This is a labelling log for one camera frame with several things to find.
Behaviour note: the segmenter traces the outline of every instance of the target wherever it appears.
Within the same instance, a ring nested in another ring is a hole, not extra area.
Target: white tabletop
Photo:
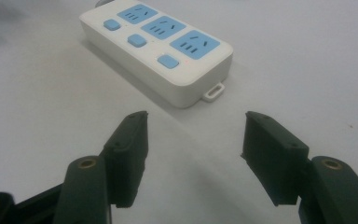
[[[144,2],[233,46],[223,95],[166,103],[88,42],[78,16],[94,1],[0,0],[0,191],[19,203],[60,184],[139,110],[149,155],[117,224],[300,223],[240,157],[249,110],[358,174],[358,0]]]

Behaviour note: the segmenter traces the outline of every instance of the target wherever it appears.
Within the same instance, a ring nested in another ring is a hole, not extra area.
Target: white plastic casing
[[[155,10],[157,14],[137,24],[132,24],[118,16],[118,13],[139,4]],[[186,27],[162,40],[142,29],[148,23],[163,16],[178,21]],[[96,7],[82,14],[80,20],[92,44],[174,106],[185,108],[195,104],[201,98],[211,102],[224,89],[221,82],[228,75],[233,53],[232,47],[183,21],[135,0],[116,0]],[[114,31],[107,29],[103,23],[108,20],[116,21],[119,28]],[[192,59],[171,46],[173,41],[194,30],[219,42],[217,47],[199,59]],[[145,39],[146,44],[139,48],[133,46],[129,43],[131,35],[140,35]],[[169,55],[178,64],[174,68],[166,67],[158,61],[158,58],[163,55]]]

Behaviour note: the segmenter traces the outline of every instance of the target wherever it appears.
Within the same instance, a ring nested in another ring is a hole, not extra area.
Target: outlet slot
[[[200,59],[220,45],[220,42],[199,32],[190,31],[171,43],[171,46],[192,59]]]
[[[137,24],[141,21],[145,21],[154,15],[157,14],[157,11],[147,7],[145,5],[139,4],[134,7],[130,7],[122,12],[119,12],[117,15],[131,24]]]
[[[176,34],[185,27],[186,26],[179,21],[173,20],[167,16],[162,16],[155,21],[151,21],[144,25],[142,30],[162,40]]]

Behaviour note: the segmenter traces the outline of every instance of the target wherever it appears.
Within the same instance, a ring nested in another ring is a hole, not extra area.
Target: blue switch
[[[115,20],[107,20],[103,22],[103,26],[110,31],[115,31],[120,28],[120,23]]]
[[[162,55],[158,58],[158,62],[161,63],[162,65],[166,66],[169,69],[173,69],[174,67],[176,67],[179,62],[174,59],[173,57],[171,57],[170,55]]]
[[[140,48],[146,44],[146,39],[141,35],[130,35],[128,41],[136,48]]]

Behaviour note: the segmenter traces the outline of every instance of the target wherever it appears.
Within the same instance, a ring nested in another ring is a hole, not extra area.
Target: extension socket
[[[224,90],[232,47],[136,0],[80,16],[88,40],[172,105],[211,102]]]

